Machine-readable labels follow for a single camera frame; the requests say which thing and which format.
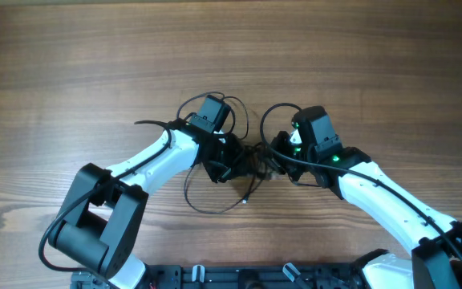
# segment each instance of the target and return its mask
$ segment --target wood grain surface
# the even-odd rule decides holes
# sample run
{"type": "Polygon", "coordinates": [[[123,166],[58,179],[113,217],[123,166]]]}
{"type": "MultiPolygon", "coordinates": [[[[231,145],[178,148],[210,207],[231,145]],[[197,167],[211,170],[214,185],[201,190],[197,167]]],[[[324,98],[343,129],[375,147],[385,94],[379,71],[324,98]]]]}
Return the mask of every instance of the wood grain surface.
{"type": "MultiPolygon", "coordinates": [[[[0,288],[66,288],[70,275],[46,269],[37,246],[77,170],[138,153],[160,130],[133,121],[173,120],[183,101],[209,90],[244,100],[250,144],[271,105],[325,106],[345,145],[462,220],[462,2],[0,8],[0,288]]],[[[268,138],[290,129],[293,114],[273,112],[268,138]]],[[[351,261],[377,248],[407,256],[328,190],[270,181],[249,204],[208,216],[184,203],[183,180],[149,199],[134,248],[146,263],[351,261]]],[[[201,170],[191,197],[218,209],[245,182],[215,185],[201,170]]]]}

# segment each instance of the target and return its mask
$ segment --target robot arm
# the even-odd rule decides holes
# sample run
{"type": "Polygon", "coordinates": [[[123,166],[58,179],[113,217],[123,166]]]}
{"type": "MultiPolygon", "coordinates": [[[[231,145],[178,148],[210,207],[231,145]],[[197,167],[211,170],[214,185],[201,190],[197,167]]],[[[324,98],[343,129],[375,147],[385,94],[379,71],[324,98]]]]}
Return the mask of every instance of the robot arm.
{"type": "Polygon", "coordinates": [[[290,135],[279,132],[272,142],[278,170],[295,181],[309,171],[321,187],[371,215],[412,256],[404,260],[381,250],[361,258],[355,270],[363,284],[373,289],[462,288],[462,222],[422,203],[359,149],[343,148],[322,107],[300,110],[292,125],[290,135]]]}
{"type": "MultiPolygon", "coordinates": [[[[164,148],[168,142],[165,131],[154,144],[118,165],[101,169],[89,164],[81,168],[60,209],[59,215],[65,216],[47,235],[50,245],[114,287],[148,288],[150,270],[131,254],[148,196],[177,173],[199,163],[215,182],[257,173],[248,161],[241,161],[245,150],[233,134],[216,135],[229,111],[222,100],[208,96],[189,122],[178,119],[168,124],[168,148],[164,148]],[[152,156],[157,157],[79,203],[87,191],[115,180],[152,156]],[[110,218],[93,214],[89,204],[111,207],[110,218]],[[66,208],[72,206],[75,208],[67,213],[66,208]]],[[[462,222],[423,204],[386,176],[367,154],[357,148],[343,148],[322,107],[301,110],[292,125],[295,130],[291,135],[279,132],[267,145],[277,154],[267,153],[261,160],[271,169],[287,173],[290,180],[298,181],[304,172],[310,172],[321,187],[370,214],[412,256],[412,260],[404,260],[385,250],[363,256],[351,265],[351,275],[360,276],[353,280],[357,288],[462,287],[462,264],[454,265],[450,260],[458,256],[427,221],[447,232],[461,253],[462,222]],[[424,212],[425,219],[389,189],[424,212]]],[[[298,281],[304,283],[300,276],[298,281]]]]}

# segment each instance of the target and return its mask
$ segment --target black cable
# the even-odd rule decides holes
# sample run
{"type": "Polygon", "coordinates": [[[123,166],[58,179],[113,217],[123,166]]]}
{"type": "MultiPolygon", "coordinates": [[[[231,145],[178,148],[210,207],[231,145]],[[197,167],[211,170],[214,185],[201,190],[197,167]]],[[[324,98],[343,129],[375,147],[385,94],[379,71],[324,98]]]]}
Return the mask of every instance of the black cable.
{"type": "Polygon", "coordinates": [[[124,173],[121,173],[120,175],[116,177],[112,177],[110,180],[86,192],[83,196],[79,197],[72,204],[70,204],[62,213],[60,213],[55,218],[55,220],[53,220],[53,222],[47,227],[46,232],[44,232],[44,235],[42,236],[42,239],[40,240],[40,243],[38,245],[38,257],[40,258],[40,261],[42,261],[42,263],[49,269],[52,269],[54,271],[60,271],[60,272],[89,271],[87,268],[58,267],[58,266],[51,264],[47,260],[46,255],[44,254],[44,248],[46,246],[47,239],[49,238],[49,235],[51,234],[51,231],[65,218],[65,216],[67,216],[79,204],[81,204],[88,198],[94,196],[95,194],[101,192],[103,189],[106,189],[107,187],[114,185],[119,179],[126,177],[130,175],[131,173],[134,173],[137,169],[146,165],[149,161],[154,160],[156,157],[158,157],[161,153],[163,153],[170,146],[170,143],[172,141],[172,134],[170,133],[170,130],[168,129],[168,126],[166,123],[161,122],[161,121],[155,121],[155,120],[141,120],[141,121],[136,121],[135,124],[159,125],[160,127],[164,128],[164,130],[167,132],[167,135],[168,135],[167,142],[164,144],[163,148],[161,148],[158,152],[154,153],[152,156],[148,157],[146,160],[141,161],[138,165],[133,166],[129,170],[125,171],[124,173]]]}
{"type": "Polygon", "coordinates": [[[200,95],[194,96],[193,98],[191,98],[191,99],[185,101],[185,102],[177,109],[176,118],[177,118],[177,119],[180,118],[181,109],[182,109],[185,105],[187,105],[190,101],[199,99],[199,98],[201,98],[201,97],[206,97],[207,95],[210,95],[210,94],[220,94],[220,95],[222,96],[222,98],[225,97],[224,93],[222,93],[222,92],[205,92],[205,93],[201,93],[200,95]]]}
{"type": "Polygon", "coordinates": [[[292,177],[290,177],[290,174],[287,173],[286,174],[288,176],[288,179],[290,180],[290,182],[294,185],[297,185],[297,186],[310,186],[310,187],[314,187],[314,188],[322,188],[320,185],[315,185],[315,184],[306,184],[306,183],[301,183],[301,182],[298,182],[298,181],[294,181],[294,179],[292,179],[292,177]]]}
{"type": "Polygon", "coordinates": [[[245,118],[246,118],[246,120],[247,120],[247,129],[245,130],[245,135],[244,135],[243,137],[240,138],[240,140],[244,140],[244,139],[249,135],[249,113],[247,112],[247,107],[246,107],[245,104],[244,104],[239,98],[237,98],[236,96],[224,96],[224,97],[222,97],[222,100],[225,100],[225,99],[237,100],[238,102],[240,102],[241,106],[244,108],[245,118]]]}
{"type": "Polygon", "coordinates": [[[461,252],[459,251],[459,249],[457,249],[457,247],[454,245],[454,243],[452,243],[452,241],[447,237],[447,235],[445,234],[445,232],[438,226],[436,225],[436,223],[434,222],[434,220],[432,218],[430,218],[429,216],[427,216],[424,212],[422,212],[417,206],[415,206],[413,203],[411,203],[410,201],[408,201],[404,196],[402,196],[399,192],[395,191],[394,189],[392,189],[390,186],[388,185],[385,185],[383,182],[381,182],[380,180],[376,180],[374,179],[373,177],[370,177],[364,173],[359,173],[359,172],[356,172],[356,171],[353,171],[351,169],[342,169],[342,168],[338,168],[338,167],[334,167],[334,166],[331,166],[331,165],[322,165],[322,164],[315,164],[315,163],[311,163],[311,162],[308,162],[308,161],[300,161],[300,160],[297,160],[297,159],[294,159],[294,158],[291,158],[291,157],[287,157],[285,155],[283,155],[282,153],[276,151],[275,149],[273,149],[269,142],[267,142],[266,138],[265,138],[265,133],[263,132],[263,125],[265,123],[265,118],[269,115],[270,112],[272,112],[275,108],[278,108],[278,107],[281,107],[281,106],[287,106],[287,107],[292,107],[292,108],[296,108],[298,109],[299,111],[301,111],[301,108],[295,104],[288,104],[288,103],[282,103],[282,104],[275,104],[273,107],[269,108],[265,114],[263,115],[263,117],[261,118],[261,122],[260,122],[260,136],[261,136],[261,140],[263,141],[263,143],[265,144],[265,147],[270,151],[272,152],[273,154],[275,154],[276,156],[280,157],[281,159],[285,160],[285,161],[291,161],[293,163],[296,163],[296,164],[300,164],[300,165],[308,165],[308,166],[314,166],[314,167],[319,167],[319,168],[324,168],[324,169],[333,169],[335,171],[338,171],[338,172],[342,172],[342,173],[350,173],[350,174],[353,174],[355,176],[358,176],[358,177],[361,177],[365,180],[368,180],[368,181],[371,181],[373,182],[374,184],[376,184],[377,186],[380,186],[382,187],[383,189],[387,190],[388,192],[392,193],[394,196],[396,196],[400,201],[402,201],[404,204],[406,204],[407,206],[409,206],[412,210],[414,210],[420,217],[422,217],[425,222],[427,222],[427,224],[431,225],[432,228],[434,228],[434,230],[436,230],[436,232],[438,232],[438,234],[440,234],[440,237],[447,243],[447,245],[452,249],[452,251],[454,252],[454,254],[456,255],[456,257],[461,260],[462,262],[462,254],[461,252]]]}
{"type": "Polygon", "coordinates": [[[193,168],[194,166],[188,171],[188,174],[186,176],[186,178],[184,179],[184,187],[183,187],[183,192],[184,192],[184,199],[186,200],[186,203],[192,208],[194,209],[195,211],[199,212],[199,213],[202,213],[202,214],[223,214],[231,209],[233,209],[234,207],[238,206],[238,204],[240,204],[241,202],[243,202],[244,200],[245,201],[248,201],[249,200],[249,196],[254,193],[254,191],[261,185],[261,183],[264,181],[264,178],[260,178],[260,181],[253,187],[254,185],[254,182],[256,181],[256,177],[257,177],[257,173],[259,172],[259,168],[260,168],[260,165],[261,165],[261,161],[258,160],[258,163],[257,163],[257,168],[255,169],[255,173],[253,175],[253,179],[251,180],[250,184],[249,184],[249,188],[247,189],[247,192],[244,194],[243,197],[241,197],[237,202],[235,202],[234,204],[232,204],[231,206],[223,209],[223,210],[220,210],[220,211],[208,211],[208,210],[201,210],[201,209],[198,209],[196,208],[191,202],[190,200],[188,199],[188,179],[190,178],[190,175],[192,174],[192,171],[193,171],[193,168]]]}
{"type": "Polygon", "coordinates": [[[187,116],[184,117],[183,120],[187,120],[187,119],[189,119],[190,117],[192,117],[192,116],[194,116],[194,115],[196,115],[195,112],[190,112],[187,116]]]}
{"type": "Polygon", "coordinates": [[[224,165],[218,161],[207,161],[209,164],[211,165],[217,165],[217,166],[220,166],[221,168],[223,169],[229,169],[229,167],[227,165],[224,165]]]}

